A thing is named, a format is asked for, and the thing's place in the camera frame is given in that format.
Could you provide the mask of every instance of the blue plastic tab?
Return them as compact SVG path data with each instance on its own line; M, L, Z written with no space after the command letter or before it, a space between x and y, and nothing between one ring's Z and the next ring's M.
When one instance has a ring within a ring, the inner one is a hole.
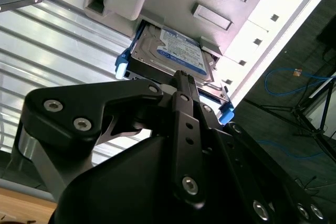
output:
M234 108L229 108L226 111L221 111L222 115L219 117L219 122L221 124L227 124L232 120L232 118L235 116L235 113L233 112Z
M121 55L117 57L117 60L115 61L115 75L117 80L122 80L124 77L130 55L131 49L127 48L124 52L122 52Z

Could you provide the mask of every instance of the ribbed metal surface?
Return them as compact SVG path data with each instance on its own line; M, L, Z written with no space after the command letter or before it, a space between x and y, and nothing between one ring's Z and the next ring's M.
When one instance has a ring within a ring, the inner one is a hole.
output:
M10 152L25 95L36 88L115 80L130 44L86 17L43 1L0 14L0 146ZM95 164L148 136L121 137L94 149Z

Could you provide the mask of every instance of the blue cable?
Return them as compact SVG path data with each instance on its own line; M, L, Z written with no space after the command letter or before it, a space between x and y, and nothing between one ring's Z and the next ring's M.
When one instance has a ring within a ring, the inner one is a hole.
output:
M281 149L284 153L286 153L287 156L292 157L292 158L296 158L296 159L310 159L310 158L321 156L321 155L325 154L324 152L320 152L320 153L316 153L316 154L311 155L311 156L300 157L300 156L296 156L296 155L291 154L287 150L287 148L282 146L281 144L274 143L274 142L271 142L271 141L263 141L263 140L256 141L256 142L259 143L259 144L266 144L266 145L271 145L273 147L277 147L277 148Z
M304 86L304 87L302 87L302 88L294 89L294 90L292 90L292 91L288 91L288 92L284 92L284 93L274 93L274 92L272 92L272 91L269 91L269 89L268 89L268 87L267 87L267 80L268 80L268 78L269 78L269 76L270 76L271 74L273 74L274 72L278 72L278 71L292 71L292 72L293 72L293 71L296 71L296 72L301 73L301 75L303 75L303 76L307 76L307 77L311 77L311 78L319 79L320 81L314 82L314 83L308 85L307 87ZM314 76L314 75L312 75L312 74L305 73L305 72L300 72L299 70L296 70L295 68L278 68L278 69L275 69L275 70L270 71L270 72L266 75L266 77L265 77L265 81L264 81L264 86L265 86L265 90L266 90L267 93L269 93L269 94L271 94L271 95L275 95L275 96L279 96L279 97L281 97L281 96L284 96L284 95L294 94L294 93L299 92L299 91L301 91L301 90L304 90L304 89L306 89L306 88L308 88L308 87L311 87L311 86L317 85L317 84L319 84L319 83L325 82L326 80L328 80L328 79L330 79L330 78L336 78L336 76L331 76L331 77L321 77L321 76Z

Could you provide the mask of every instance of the blue label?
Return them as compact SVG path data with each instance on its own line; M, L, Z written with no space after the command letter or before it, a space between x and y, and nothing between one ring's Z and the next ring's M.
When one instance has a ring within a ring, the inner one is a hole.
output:
M203 74L203 75L206 76L206 72L203 69L197 68L194 65L192 65L192 64L190 64L190 63L188 63L188 62L186 62L184 60L178 59L175 56L172 56L171 54L169 54L169 53L167 53L167 52L165 52L163 50L158 49L157 52L159 54L163 55L164 57L168 58L168 59L171 59L171 60L173 60L173 61L175 61L175 62L177 62L177 63L179 63L179 64L181 64L181 65L183 65L183 66L185 66L187 68L190 68L191 70L193 70L193 71L195 71L197 73L200 73L200 74Z

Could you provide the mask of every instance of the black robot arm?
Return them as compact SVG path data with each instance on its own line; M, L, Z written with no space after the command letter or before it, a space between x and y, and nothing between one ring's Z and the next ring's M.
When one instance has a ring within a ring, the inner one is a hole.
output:
M151 137L93 167L95 145ZM45 88L26 97L13 158L32 162L68 223L328 223L237 124L219 124L194 78Z

